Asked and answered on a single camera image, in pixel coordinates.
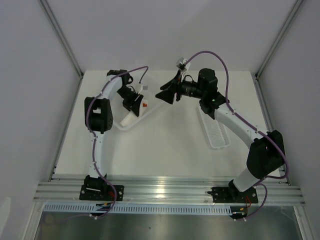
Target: white basket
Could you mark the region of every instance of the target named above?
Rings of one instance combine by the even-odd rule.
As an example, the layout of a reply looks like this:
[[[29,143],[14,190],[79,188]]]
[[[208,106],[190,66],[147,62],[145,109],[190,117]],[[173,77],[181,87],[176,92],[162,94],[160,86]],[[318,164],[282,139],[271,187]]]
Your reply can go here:
[[[225,126],[205,114],[200,105],[198,109],[211,147],[213,149],[221,149],[230,146],[231,141]]]
[[[131,86],[133,86],[135,89],[139,84],[139,80],[142,74],[143,74],[143,71],[130,73],[130,75],[134,79]],[[130,130],[133,126],[135,126],[141,120],[145,119],[148,115],[150,115],[152,112],[154,112],[158,107],[160,107],[163,104],[163,101],[155,97],[155,95],[158,92],[160,92],[160,87],[161,87],[161,85],[157,81],[155,81],[150,75],[148,75],[148,73],[146,73],[141,83],[148,86],[147,90],[143,90],[141,92],[141,94],[144,96],[143,99],[148,100],[148,107],[146,108],[143,115],[138,117],[136,121],[131,123],[129,126],[122,127],[120,125],[120,122],[128,115],[129,111],[124,108],[122,104],[123,99],[119,96],[119,94],[116,94],[110,103],[111,109],[112,109],[112,115],[113,115],[113,125],[116,126],[121,131]]]

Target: gray wall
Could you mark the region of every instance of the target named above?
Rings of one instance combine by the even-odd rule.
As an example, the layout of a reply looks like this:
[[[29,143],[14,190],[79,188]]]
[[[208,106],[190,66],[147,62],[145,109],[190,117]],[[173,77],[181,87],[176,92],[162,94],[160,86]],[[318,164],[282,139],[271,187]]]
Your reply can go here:
[[[80,66],[175,70],[201,50],[254,72],[295,0],[49,0]],[[210,55],[191,69],[223,70]]]
[[[79,79],[36,0],[0,7],[0,202],[11,198],[1,239],[16,240],[48,175]]]
[[[300,185],[320,235],[320,1],[307,0],[261,85],[284,137],[290,179]]]

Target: gray floor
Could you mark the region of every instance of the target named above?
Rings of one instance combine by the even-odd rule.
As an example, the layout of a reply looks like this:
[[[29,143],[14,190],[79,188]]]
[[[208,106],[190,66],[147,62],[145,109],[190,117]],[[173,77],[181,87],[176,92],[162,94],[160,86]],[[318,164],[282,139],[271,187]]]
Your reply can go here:
[[[247,222],[228,216],[110,214],[93,220],[44,213],[36,240],[301,240],[292,207],[264,207]]]

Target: mounting plate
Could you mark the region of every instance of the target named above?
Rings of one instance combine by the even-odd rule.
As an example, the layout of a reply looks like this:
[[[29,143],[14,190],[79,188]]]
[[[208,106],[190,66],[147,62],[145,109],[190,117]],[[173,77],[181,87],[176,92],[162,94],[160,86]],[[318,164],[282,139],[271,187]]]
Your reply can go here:
[[[252,204],[258,203],[257,191],[253,187],[246,191],[246,195],[243,195],[243,197],[239,197],[236,201],[233,200],[227,186],[212,187],[211,191],[208,191],[207,193],[212,195],[213,202],[217,204],[245,204],[246,196],[248,196]]]
[[[123,196],[124,196],[124,189],[125,187],[123,185],[113,185],[116,190],[116,200],[118,202],[122,202]],[[113,201],[113,197],[109,193],[113,193],[113,189],[109,187],[109,190],[107,193],[102,193],[100,191],[94,191],[94,190],[88,190],[86,189],[85,185],[82,185],[81,192],[79,199],[80,200],[86,200],[86,201]]]

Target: white cylinder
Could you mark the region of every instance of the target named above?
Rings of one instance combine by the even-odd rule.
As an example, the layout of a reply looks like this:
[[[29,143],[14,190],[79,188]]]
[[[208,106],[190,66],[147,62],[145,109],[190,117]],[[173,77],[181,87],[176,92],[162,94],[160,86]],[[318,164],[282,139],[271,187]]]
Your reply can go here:
[[[246,167],[242,173],[240,173],[240,175],[233,180],[233,184],[240,192],[244,192],[245,190],[251,188],[259,180],[260,179],[255,178]]]

